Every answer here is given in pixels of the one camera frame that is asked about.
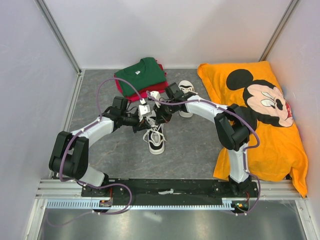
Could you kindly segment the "white shoelace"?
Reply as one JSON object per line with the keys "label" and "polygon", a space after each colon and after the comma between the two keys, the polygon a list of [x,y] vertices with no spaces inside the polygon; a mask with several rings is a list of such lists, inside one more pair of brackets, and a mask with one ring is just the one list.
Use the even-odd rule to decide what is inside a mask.
{"label": "white shoelace", "polygon": [[155,117],[147,117],[147,123],[150,125],[150,129],[143,135],[143,140],[146,143],[153,144],[154,146],[161,145],[166,141],[164,136],[164,124],[156,124]]}

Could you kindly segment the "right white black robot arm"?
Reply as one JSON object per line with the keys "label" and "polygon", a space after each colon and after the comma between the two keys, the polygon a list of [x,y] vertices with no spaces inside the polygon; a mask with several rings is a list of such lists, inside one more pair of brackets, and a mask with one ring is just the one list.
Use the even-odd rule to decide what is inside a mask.
{"label": "right white black robot arm", "polygon": [[168,100],[161,100],[157,91],[147,92],[155,102],[156,120],[168,122],[175,112],[198,115],[214,123],[218,139],[227,150],[230,172],[227,174],[229,191],[235,197],[249,190],[252,182],[248,167],[248,143],[255,131],[245,121],[243,111],[237,104],[230,106],[214,103],[200,97],[192,90],[183,90],[176,83],[165,88]]}

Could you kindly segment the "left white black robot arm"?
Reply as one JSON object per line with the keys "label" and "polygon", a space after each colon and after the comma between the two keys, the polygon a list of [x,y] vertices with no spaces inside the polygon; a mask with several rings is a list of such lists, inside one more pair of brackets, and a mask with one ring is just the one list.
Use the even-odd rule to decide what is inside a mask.
{"label": "left white black robot arm", "polygon": [[101,113],[92,123],[72,132],[58,133],[48,167],[57,173],[62,182],[76,180],[92,187],[99,197],[110,191],[109,176],[89,164],[89,149],[102,137],[122,126],[133,128],[134,132],[146,129],[146,116],[151,113],[144,99],[134,113],[129,112],[129,100],[116,96],[112,105]]}

